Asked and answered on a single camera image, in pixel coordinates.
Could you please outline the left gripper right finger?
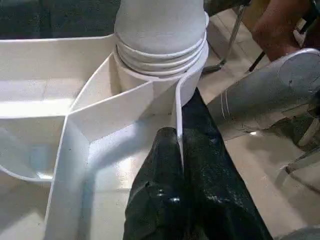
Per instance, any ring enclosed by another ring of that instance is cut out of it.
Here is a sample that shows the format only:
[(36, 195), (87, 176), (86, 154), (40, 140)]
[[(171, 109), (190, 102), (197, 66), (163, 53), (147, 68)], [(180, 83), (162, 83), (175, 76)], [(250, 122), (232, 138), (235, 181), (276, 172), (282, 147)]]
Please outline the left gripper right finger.
[(271, 240), (221, 136), (183, 133), (187, 189), (197, 223), (209, 240)]

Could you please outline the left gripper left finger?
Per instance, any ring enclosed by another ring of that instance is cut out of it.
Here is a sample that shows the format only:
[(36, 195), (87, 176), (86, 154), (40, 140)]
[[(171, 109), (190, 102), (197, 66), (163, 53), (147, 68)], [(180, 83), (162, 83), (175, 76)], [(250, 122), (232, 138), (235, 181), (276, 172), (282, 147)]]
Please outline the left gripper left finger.
[(157, 131), (129, 193), (123, 239), (182, 240), (186, 197), (175, 128)]

